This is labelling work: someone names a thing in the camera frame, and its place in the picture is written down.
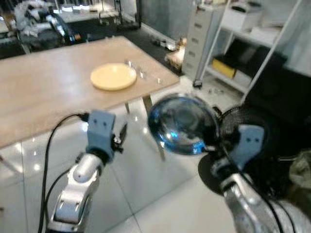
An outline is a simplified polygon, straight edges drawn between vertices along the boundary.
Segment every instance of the white filing cabinet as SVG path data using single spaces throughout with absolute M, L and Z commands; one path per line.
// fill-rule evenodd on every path
M 225 10 L 224 5 L 196 5 L 192 9 L 182 71 L 200 77 Z

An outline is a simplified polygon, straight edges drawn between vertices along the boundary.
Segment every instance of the desk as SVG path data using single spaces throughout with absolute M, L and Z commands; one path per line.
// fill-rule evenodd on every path
M 91 84 L 93 69 L 125 59 L 140 66 L 146 79 L 138 78 L 121 91 Z M 49 131 L 70 113 L 108 109 L 137 98 L 143 98 L 148 112 L 151 93 L 179 82 L 124 37 L 4 59 L 0 70 L 0 148 Z

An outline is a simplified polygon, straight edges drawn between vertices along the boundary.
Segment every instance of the shelving unit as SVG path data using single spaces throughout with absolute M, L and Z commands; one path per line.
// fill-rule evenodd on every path
M 273 53 L 276 50 L 276 47 L 279 45 L 280 42 L 283 42 L 281 40 L 282 36 L 287 31 L 289 24 L 291 23 L 294 15 L 296 14 L 299 6 L 301 5 L 301 3 L 303 1 L 304 0 L 297 0 L 296 1 L 295 5 L 292 8 L 292 11 L 290 12 L 290 14 L 289 14 L 289 16 L 288 16 L 288 18 L 287 18 L 287 20 L 286 20 L 286 22 L 285 22 L 285 24 L 284 24 L 284 26 L 282 28 L 282 30 L 280 31 L 279 35 L 277 36 L 277 38 L 275 39 L 275 41 L 273 43 L 269 43 L 267 41 L 258 40 L 256 38 L 252 37 L 249 32 L 238 31 L 238 30 L 235 30 L 235 29 L 232 29 L 232 28 L 229 28 L 229 27 L 225 27 L 223 25 L 223 18 L 224 18 L 223 17 L 222 20 L 221 20 L 220 26 L 219 26 L 219 28 L 217 30 L 216 36 L 214 38 L 214 41 L 212 43 L 212 46 L 211 46 L 211 49 L 209 51 L 208 57 L 206 59 L 205 65 L 204 65 L 205 71 L 210 73 L 211 75 L 215 76 L 219 80 L 223 81 L 224 83 L 228 84 L 229 86 L 231 86 L 231 87 L 237 89 L 238 91 L 242 92 L 244 94 L 242 100 L 244 100 L 245 97 L 247 96 L 248 92 L 250 91 L 250 89 L 255 85 L 256 81 L 258 80 L 258 78 L 261 75 L 262 71 L 264 70 L 265 66 L 269 62 L 271 56 L 273 55 Z M 227 2 L 226 9 L 229 8 L 230 4 L 231 4 L 231 0 L 229 0 Z M 215 50 L 215 46 L 216 46 L 217 40 L 219 38 L 220 31 L 227 31 L 227 32 L 230 33 L 229 38 L 227 40 L 227 44 L 226 44 L 225 49 L 224 49 L 224 53 L 227 52 L 227 50 L 230 47 L 230 44 L 231 44 L 232 40 L 234 39 L 234 37 L 241 38 L 243 40 L 249 41 L 250 43 L 255 43 L 255 44 L 258 44 L 258 45 L 263 45 L 263 46 L 266 46 L 266 47 L 270 48 L 268 54 L 266 55 L 264 61 L 262 62 L 260 68 L 258 69 L 256 75 L 253 77 L 253 79 L 252 79 L 252 81 L 251 81 L 251 83 L 250 83 L 250 85 L 248 87 L 245 87 L 245 86 L 239 84 L 238 82 L 236 82 L 234 79 L 231 79 L 231 78 L 223 75 L 222 73 L 216 71 L 211 66 L 212 58 L 214 57 L 214 55 L 216 55 L 216 54 L 214 54 L 214 50 Z M 204 75 L 205 75 L 205 72 L 202 72 L 200 80 L 203 79 Z

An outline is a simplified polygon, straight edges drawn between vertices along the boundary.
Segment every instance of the round plate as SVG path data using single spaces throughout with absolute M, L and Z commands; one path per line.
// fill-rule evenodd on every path
M 205 152 L 219 135 L 214 111 L 188 94 L 172 94 L 159 100 L 150 110 L 148 126 L 161 147 L 183 155 Z
M 107 91 L 125 89 L 132 85 L 136 78 L 136 71 L 122 63 L 106 64 L 91 73 L 92 84 Z

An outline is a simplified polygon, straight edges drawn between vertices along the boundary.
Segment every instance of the table leg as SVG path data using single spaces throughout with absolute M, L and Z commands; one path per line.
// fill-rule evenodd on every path
M 130 114 L 130 106 L 128 105 L 128 102 L 125 103 L 126 112 Z
M 150 109 L 151 109 L 151 107 L 152 107 L 152 102 L 151 102 L 151 97 L 150 97 L 150 95 L 144 96 L 144 97 L 142 98 L 142 101 L 144 102 L 147 115 L 149 115 Z M 158 147 L 158 149 L 159 149 L 161 159 L 162 159 L 163 161 L 165 161 L 165 154 L 164 154 L 163 148 L 162 148 L 160 145 L 158 145 L 157 147 Z

